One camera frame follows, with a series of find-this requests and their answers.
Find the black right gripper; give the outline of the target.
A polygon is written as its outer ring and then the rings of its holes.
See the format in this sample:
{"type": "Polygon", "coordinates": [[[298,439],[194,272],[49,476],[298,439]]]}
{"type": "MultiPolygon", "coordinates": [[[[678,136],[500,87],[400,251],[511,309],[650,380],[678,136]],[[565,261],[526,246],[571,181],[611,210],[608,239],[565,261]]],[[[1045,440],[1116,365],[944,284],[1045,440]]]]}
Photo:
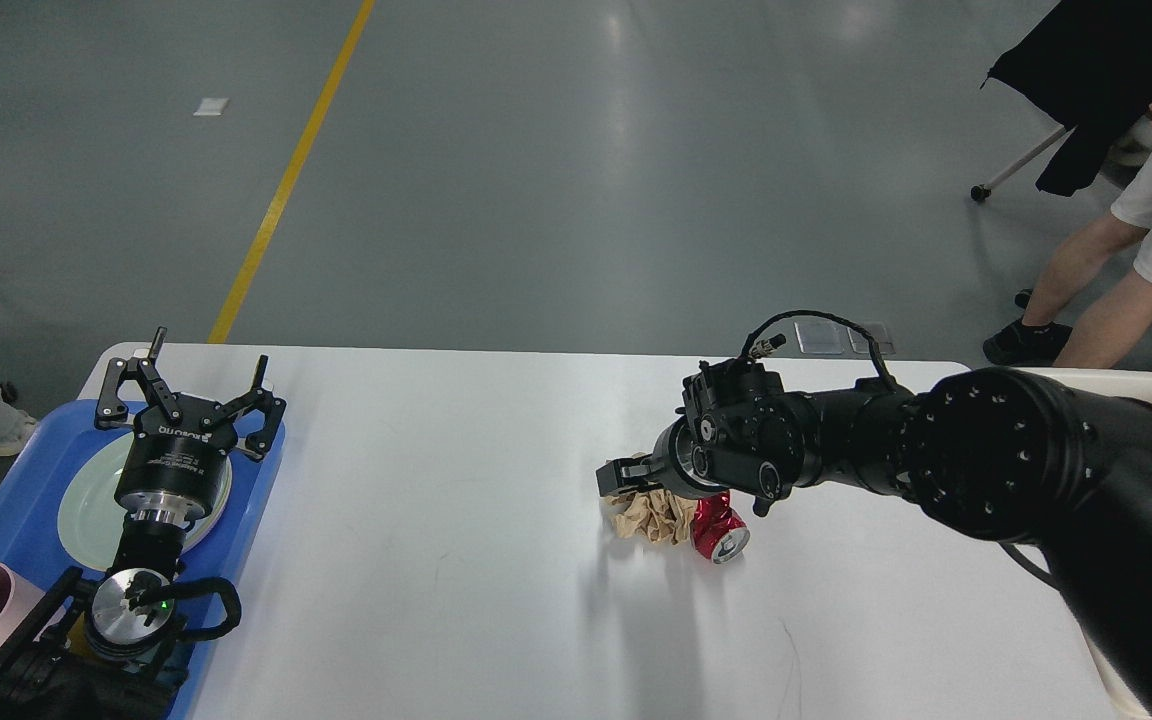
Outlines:
{"type": "Polygon", "coordinates": [[[652,455],[617,457],[596,469],[596,488],[602,498],[630,497],[652,488],[667,488],[672,495],[703,500],[726,491],[696,473],[692,462],[695,438],[689,420],[679,418],[657,439],[652,455]]]}

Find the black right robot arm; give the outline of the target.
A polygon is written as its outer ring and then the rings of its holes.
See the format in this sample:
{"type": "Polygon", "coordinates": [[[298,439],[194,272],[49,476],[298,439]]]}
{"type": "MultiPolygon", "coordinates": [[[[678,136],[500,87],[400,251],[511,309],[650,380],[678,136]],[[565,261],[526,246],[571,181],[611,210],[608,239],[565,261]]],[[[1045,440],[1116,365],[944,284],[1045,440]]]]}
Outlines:
{"type": "Polygon", "coordinates": [[[1014,553],[1032,544],[1044,582],[1152,717],[1152,404],[991,366],[916,395],[882,361],[850,389],[787,391],[758,327],[740,353],[682,382],[677,419],[645,457],[596,473],[600,497],[737,491],[765,516],[827,480],[919,507],[1014,553]]]}

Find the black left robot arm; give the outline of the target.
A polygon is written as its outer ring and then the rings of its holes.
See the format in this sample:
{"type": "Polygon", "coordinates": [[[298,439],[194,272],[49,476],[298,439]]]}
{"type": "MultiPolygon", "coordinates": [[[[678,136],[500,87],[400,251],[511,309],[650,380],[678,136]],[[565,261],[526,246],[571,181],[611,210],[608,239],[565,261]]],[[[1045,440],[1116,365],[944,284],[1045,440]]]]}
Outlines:
{"type": "Polygon", "coordinates": [[[113,357],[99,396],[41,420],[0,495],[0,562],[44,588],[0,643],[0,719],[180,719],[210,644],[242,619],[237,578],[282,452],[283,397],[256,361],[228,401],[174,391],[142,357],[113,357]],[[63,498],[103,450],[122,455],[93,498],[116,520],[99,558],[61,543],[63,498]]]}

